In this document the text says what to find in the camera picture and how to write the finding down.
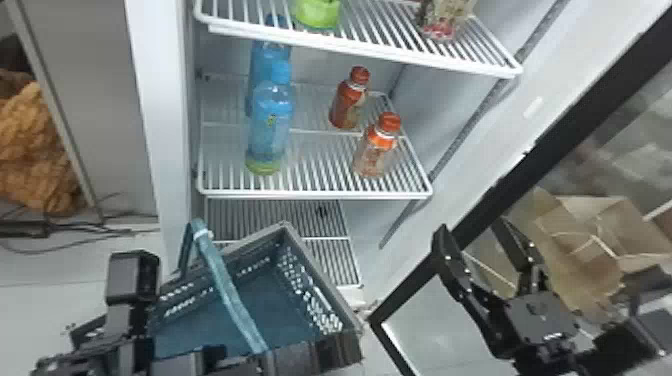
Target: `bottle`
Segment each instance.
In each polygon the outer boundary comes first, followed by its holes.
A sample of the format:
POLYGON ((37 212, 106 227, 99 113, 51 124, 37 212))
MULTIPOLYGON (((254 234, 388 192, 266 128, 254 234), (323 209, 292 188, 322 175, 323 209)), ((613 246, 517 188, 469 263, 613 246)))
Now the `bottle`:
POLYGON ((478 0, 422 0, 416 24, 422 35, 446 42, 467 20, 478 0))
POLYGON ((338 26, 340 0, 294 0, 293 17, 309 29, 328 30, 338 26))
POLYGON ((364 130, 352 158, 353 170, 364 177, 380 177, 385 173, 388 151, 397 147, 401 118, 394 112, 383 112, 377 124, 364 130))
POLYGON ((338 85, 336 96, 329 109, 329 121, 337 128, 352 129, 359 122, 361 107, 366 102, 371 74, 360 66, 352 68, 350 79, 338 85))
MULTIPOLYGON (((268 14, 264 21, 266 26, 274 26, 273 15, 268 14)), ((287 28, 285 17, 278 15, 278 26, 287 28)), ((252 91, 263 81, 271 80, 271 65, 274 61, 289 61, 292 48, 290 46, 255 40, 252 43, 252 53, 250 56, 250 74, 247 77, 247 93, 245 95, 245 115, 252 114, 252 91)))
POLYGON ((259 84, 252 94, 245 165, 255 174, 271 175, 280 169, 295 107, 291 71, 289 62, 273 62, 271 80, 259 84))

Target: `red bottle cap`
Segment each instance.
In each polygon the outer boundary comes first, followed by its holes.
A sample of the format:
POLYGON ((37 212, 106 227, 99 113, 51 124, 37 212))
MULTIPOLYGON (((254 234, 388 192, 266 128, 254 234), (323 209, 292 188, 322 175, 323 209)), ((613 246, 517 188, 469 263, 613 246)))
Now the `red bottle cap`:
POLYGON ((378 126, 385 132, 399 132, 401 130, 401 118, 394 112, 383 112, 378 117, 378 126))
POLYGON ((350 71, 350 80, 359 85, 369 83, 370 77, 371 73, 369 73, 369 70, 361 66, 352 67, 350 71))

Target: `white wire shelf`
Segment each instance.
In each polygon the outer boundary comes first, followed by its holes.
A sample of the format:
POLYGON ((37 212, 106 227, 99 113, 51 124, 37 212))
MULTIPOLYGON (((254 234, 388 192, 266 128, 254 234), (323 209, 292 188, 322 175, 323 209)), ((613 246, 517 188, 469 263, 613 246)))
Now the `white wire shelf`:
POLYGON ((245 81, 207 76, 201 85, 201 148, 196 186, 210 198, 425 199, 433 190, 407 137, 389 156, 382 178, 362 178, 350 167, 364 124, 394 111, 382 93, 372 93, 355 131, 334 128, 327 113, 335 89, 299 84, 285 161, 271 176, 245 167, 245 81))
POLYGON ((205 218, 215 244, 227 246, 280 221, 291 223, 339 287, 359 287, 361 274, 338 201, 209 200, 205 218))
POLYGON ((341 22, 329 32, 311 32, 291 20, 292 0, 196 0, 194 16, 211 33, 261 39, 357 56, 439 69, 513 78, 522 66, 497 38, 471 16, 452 41, 439 43, 414 27, 417 2, 404 0, 341 0, 341 22), (275 26, 264 20, 272 14, 275 26))

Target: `box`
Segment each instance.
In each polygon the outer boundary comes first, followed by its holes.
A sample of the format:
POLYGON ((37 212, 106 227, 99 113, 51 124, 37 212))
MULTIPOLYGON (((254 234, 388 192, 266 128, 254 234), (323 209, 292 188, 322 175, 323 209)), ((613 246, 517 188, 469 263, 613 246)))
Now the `box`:
MULTIPOLYGON (((672 258, 670 240, 624 197, 556 197, 535 188, 506 217, 537 245, 569 308, 596 324, 612 319, 609 296, 625 273, 672 258)), ((484 234, 473 248, 490 286, 513 295, 517 275, 494 235, 484 234)))

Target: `basket handle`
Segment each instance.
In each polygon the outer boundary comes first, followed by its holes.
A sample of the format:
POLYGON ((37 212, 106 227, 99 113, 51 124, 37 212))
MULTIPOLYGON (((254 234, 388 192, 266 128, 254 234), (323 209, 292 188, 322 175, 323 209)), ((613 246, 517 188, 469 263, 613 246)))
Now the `basket handle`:
POLYGON ((215 244, 210 240, 210 231, 205 222, 200 218, 189 222, 184 230, 182 248, 180 249, 178 260, 180 272, 178 279, 181 280, 186 277, 189 268, 189 256, 194 248, 196 248, 198 254, 203 258, 205 265, 210 270, 222 303, 224 303, 238 330, 240 330, 243 337, 247 340, 247 344, 252 349, 252 352, 259 354, 268 351, 268 345, 259 332, 259 328, 257 328, 252 316, 250 316, 247 308, 245 308, 243 301, 240 299, 238 289, 233 284, 233 279, 231 279, 222 256, 219 254, 215 244))

